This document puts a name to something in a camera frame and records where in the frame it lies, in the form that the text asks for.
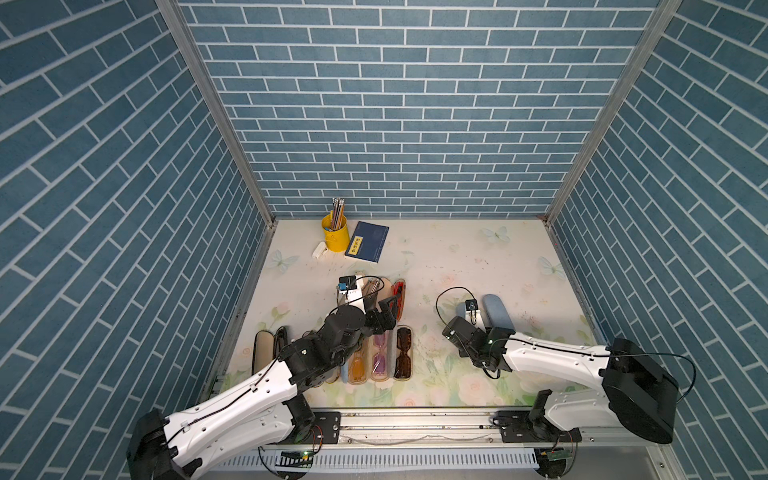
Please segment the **blue case white glasses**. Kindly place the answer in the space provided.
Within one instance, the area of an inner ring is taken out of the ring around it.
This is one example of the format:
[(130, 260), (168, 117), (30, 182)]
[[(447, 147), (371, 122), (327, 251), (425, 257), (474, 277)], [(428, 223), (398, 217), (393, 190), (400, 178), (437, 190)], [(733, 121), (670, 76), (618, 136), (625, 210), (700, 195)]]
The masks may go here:
[(487, 294), (482, 298), (483, 319), (488, 329), (501, 328), (516, 332), (513, 321), (498, 295)]

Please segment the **blue case yellow glasses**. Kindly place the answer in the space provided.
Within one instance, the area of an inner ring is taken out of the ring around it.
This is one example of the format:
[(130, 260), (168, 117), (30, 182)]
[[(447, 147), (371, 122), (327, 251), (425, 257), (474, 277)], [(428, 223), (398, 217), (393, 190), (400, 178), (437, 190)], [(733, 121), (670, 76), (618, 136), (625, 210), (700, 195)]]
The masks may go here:
[(476, 299), (468, 299), (459, 303), (456, 306), (456, 315), (464, 318), (476, 328), (481, 330), (486, 329), (482, 312)]

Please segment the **grey case tortoise glasses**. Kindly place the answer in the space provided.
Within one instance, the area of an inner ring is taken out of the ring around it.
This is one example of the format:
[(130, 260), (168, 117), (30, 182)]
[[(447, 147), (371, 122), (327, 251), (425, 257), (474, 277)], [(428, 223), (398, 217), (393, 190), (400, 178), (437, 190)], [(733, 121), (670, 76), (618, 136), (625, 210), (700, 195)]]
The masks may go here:
[(396, 333), (396, 355), (393, 377), (395, 380), (408, 380), (412, 376), (412, 330), (408, 326), (400, 326)]

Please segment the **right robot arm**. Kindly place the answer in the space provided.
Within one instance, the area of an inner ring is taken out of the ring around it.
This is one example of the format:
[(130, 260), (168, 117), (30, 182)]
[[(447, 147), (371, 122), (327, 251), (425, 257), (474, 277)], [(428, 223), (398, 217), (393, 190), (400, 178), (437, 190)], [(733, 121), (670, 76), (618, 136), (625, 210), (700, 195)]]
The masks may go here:
[(537, 394), (529, 412), (536, 434), (582, 427), (624, 427), (657, 444), (673, 440), (679, 384), (651, 353), (630, 340), (577, 346), (505, 328), (483, 330), (453, 318), (442, 335), (472, 364), (490, 371), (533, 372), (573, 382), (581, 391)]

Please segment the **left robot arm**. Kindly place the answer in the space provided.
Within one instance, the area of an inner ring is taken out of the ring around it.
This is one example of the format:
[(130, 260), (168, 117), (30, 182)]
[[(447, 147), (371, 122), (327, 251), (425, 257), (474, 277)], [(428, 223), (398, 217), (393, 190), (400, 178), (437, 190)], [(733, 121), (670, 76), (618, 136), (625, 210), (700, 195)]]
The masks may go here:
[(303, 439), (314, 422), (304, 392), (323, 384), (365, 338), (393, 329), (396, 304), (390, 296), (370, 311), (340, 306), (240, 384), (187, 410), (145, 414), (127, 450), (131, 478), (198, 479), (248, 450)]

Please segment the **beige case black glasses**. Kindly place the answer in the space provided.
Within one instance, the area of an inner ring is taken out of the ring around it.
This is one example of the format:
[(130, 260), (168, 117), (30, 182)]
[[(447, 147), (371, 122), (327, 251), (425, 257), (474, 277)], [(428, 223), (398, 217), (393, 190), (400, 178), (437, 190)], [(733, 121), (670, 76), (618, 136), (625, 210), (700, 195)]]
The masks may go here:
[(256, 374), (268, 366), (288, 343), (288, 330), (285, 326), (279, 327), (275, 333), (260, 330), (254, 339), (251, 373)]

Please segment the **blue case orange glasses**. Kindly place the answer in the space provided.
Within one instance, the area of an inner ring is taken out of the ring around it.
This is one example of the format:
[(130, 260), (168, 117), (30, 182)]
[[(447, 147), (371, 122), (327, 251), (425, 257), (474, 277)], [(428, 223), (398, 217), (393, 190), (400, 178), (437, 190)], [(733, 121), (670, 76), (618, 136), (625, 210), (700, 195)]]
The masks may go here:
[(342, 366), (341, 379), (350, 385), (364, 384), (368, 380), (367, 357), (362, 349), (354, 352)]

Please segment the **beige case striped glasses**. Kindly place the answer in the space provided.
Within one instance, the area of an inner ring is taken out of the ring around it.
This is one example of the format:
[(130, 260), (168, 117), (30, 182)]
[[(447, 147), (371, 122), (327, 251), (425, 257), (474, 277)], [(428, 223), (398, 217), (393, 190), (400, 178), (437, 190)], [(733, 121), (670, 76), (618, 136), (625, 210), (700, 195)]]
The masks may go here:
[(363, 287), (363, 294), (364, 294), (364, 301), (365, 301), (365, 311), (363, 312), (368, 312), (374, 308), (376, 304), (378, 292), (382, 289), (384, 285), (384, 281), (381, 277), (373, 276), (373, 275), (358, 275), (358, 276), (366, 280), (365, 286)]

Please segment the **plaid case red glasses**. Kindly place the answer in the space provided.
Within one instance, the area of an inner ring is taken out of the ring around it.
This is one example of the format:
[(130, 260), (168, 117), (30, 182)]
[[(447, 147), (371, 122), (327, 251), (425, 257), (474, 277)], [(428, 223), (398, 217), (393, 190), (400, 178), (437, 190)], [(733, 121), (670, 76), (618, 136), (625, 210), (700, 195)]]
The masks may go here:
[(404, 310), (406, 282), (403, 278), (395, 281), (384, 278), (383, 281), (384, 285), (378, 292), (377, 303), (385, 302), (390, 307), (395, 320), (399, 322)]

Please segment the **white eraser sharpener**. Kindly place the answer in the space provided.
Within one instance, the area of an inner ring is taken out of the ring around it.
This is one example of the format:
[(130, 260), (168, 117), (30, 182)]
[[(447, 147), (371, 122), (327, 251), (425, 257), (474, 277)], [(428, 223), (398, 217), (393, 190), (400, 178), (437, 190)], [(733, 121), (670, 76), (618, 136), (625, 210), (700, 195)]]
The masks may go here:
[(314, 259), (320, 259), (327, 251), (328, 251), (327, 244), (325, 242), (320, 242), (314, 249), (312, 253), (312, 257)]

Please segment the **yellow pen cup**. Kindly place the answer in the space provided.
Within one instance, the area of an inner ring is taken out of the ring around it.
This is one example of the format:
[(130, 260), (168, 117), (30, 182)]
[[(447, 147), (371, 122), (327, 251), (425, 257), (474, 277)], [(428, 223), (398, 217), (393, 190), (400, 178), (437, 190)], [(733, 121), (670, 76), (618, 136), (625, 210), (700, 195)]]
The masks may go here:
[(345, 252), (350, 242), (346, 217), (341, 216), (339, 223), (335, 225), (333, 223), (333, 215), (329, 214), (323, 218), (321, 226), (328, 250), (335, 253)]

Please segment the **dark blue book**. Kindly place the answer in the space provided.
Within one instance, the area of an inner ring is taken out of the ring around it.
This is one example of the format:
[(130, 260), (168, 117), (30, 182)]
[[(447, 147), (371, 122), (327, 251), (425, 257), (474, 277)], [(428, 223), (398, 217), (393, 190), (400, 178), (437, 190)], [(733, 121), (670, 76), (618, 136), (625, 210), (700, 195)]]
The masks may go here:
[(380, 260), (389, 227), (359, 221), (345, 251), (347, 257), (377, 263)]

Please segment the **pencils in cup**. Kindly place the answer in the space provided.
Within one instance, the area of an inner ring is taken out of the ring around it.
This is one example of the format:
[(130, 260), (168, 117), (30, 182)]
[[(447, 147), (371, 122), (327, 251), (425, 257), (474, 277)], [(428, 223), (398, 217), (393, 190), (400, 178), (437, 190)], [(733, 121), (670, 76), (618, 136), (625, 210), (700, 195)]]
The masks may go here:
[(330, 217), (330, 231), (338, 231), (341, 229), (341, 224), (344, 216), (345, 200), (340, 197), (333, 199), (333, 208)]

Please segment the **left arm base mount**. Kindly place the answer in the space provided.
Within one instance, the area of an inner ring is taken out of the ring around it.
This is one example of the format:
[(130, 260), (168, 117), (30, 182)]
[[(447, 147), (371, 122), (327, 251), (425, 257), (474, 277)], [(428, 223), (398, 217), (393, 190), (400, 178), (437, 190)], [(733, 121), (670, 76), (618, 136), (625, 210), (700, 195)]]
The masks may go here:
[(313, 443), (335, 445), (338, 443), (341, 427), (341, 412), (337, 410), (313, 409), (314, 418), (308, 426), (294, 427), (286, 438), (272, 442), (272, 445), (309, 445)]

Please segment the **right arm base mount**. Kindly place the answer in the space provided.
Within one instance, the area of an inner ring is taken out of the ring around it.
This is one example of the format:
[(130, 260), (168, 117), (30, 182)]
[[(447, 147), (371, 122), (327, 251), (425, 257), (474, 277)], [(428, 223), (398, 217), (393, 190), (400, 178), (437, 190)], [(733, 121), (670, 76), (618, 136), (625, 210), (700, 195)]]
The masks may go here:
[(542, 413), (529, 410), (502, 410), (491, 418), (494, 426), (501, 431), (504, 443), (558, 442), (579, 443), (582, 435), (578, 428), (568, 432), (554, 426)]

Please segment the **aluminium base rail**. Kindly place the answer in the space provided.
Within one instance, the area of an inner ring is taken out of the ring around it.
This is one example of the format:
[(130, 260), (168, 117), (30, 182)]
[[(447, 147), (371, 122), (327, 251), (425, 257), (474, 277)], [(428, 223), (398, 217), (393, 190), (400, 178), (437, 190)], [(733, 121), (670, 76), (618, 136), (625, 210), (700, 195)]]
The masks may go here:
[(464, 470), (477, 477), (486, 470), (520, 469), (536, 479), (576, 479), (597, 470), (610, 479), (627, 479), (634, 468), (648, 468), (651, 479), (684, 476), (670, 447), (652, 445), (618, 428), (582, 427), (579, 443), (504, 443), (491, 422), (502, 410), (338, 411), (341, 427), (335, 445), (267, 444), (207, 473), (264, 470), (269, 478), (309, 479), (319, 474)]

